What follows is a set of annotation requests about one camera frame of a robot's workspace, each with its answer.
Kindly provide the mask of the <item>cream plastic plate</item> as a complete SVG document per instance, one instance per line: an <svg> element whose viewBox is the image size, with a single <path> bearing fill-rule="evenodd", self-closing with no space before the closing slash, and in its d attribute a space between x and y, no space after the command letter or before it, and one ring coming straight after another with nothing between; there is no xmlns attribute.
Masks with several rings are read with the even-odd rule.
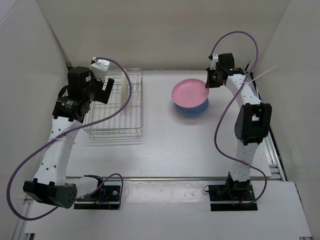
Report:
<svg viewBox="0 0 320 240"><path fill-rule="evenodd" d="M128 99L128 80L125 73L121 75L121 104L124 105Z"/></svg>

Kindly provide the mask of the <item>pink plastic plate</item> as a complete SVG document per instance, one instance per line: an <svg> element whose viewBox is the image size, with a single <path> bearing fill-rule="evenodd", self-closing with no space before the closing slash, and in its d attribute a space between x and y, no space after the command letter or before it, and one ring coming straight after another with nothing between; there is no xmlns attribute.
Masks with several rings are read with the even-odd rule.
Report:
<svg viewBox="0 0 320 240"><path fill-rule="evenodd" d="M189 78L177 83L171 92L173 102L183 108L194 108L206 101L209 89L200 79Z"/></svg>

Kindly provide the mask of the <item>blue plastic plate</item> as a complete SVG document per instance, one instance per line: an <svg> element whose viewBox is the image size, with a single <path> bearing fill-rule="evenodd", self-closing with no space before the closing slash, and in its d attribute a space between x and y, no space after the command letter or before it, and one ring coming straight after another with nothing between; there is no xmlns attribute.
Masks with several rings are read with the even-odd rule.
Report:
<svg viewBox="0 0 320 240"><path fill-rule="evenodd" d="M176 103L174 105L180 114L189 116L189 117L195 117L195 116L201 115L206 111L206 109L209 106L209 99L207 98L203 103L195 107L182 107L177 105Z"/></svg>

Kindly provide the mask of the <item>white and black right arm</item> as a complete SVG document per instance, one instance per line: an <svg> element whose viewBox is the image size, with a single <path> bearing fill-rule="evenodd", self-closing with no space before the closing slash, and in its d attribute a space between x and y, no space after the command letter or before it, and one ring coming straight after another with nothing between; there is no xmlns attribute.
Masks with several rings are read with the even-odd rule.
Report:
<svg viewBox="0 0 320 240"><path fill-rule="evenodd" d="M209 58L207 88L226 86L239 106L234 125L237 138L235 161L229 172L224 193L230 200L238 199L250 187L250 166L256 150L267 137L270 129L272 106L263 103L246 83L246 75L235 67L232 53L216 54Z"/></svg>

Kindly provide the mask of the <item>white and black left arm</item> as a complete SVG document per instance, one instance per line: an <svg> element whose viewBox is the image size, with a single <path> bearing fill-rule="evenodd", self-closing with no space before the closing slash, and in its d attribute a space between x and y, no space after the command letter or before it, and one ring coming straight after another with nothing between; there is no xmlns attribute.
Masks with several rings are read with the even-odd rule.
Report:
<svg viewBox="0 0 320 240"><path fill-rule="evenodd" d="M109 61L77 66L67 74L68 84L58 93L52 112L49 139L33 180L25 181L23 191L38 203L69 209L78 198L76 184L66 182L66 170L78 127L83 125L92 101L106 104L114 79L106 80Z"/></svg>

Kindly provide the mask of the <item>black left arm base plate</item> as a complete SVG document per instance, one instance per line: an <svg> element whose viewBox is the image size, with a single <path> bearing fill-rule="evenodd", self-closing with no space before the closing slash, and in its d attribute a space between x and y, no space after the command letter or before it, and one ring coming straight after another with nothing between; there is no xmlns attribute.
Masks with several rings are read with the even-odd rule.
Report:
<svg viewBox="0 0 320 240"><path fill-rule="evenodd" d="M120 207L121 183L104 183L96 193L78 198L73 208L75 210L118 210Z"/></svg>

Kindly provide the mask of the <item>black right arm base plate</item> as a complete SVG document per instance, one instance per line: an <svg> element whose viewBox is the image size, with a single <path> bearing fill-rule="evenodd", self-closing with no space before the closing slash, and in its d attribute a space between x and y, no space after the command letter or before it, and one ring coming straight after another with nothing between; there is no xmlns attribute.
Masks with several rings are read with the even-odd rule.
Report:
<svg viewBox="0 0 320 240"><path fill-rule="evenodd" d="M202 189L209 194L211 212L243 212L257 211L253 186L250 184L248 189L240 192L227 189L226 184L205 185Z"/></svg>

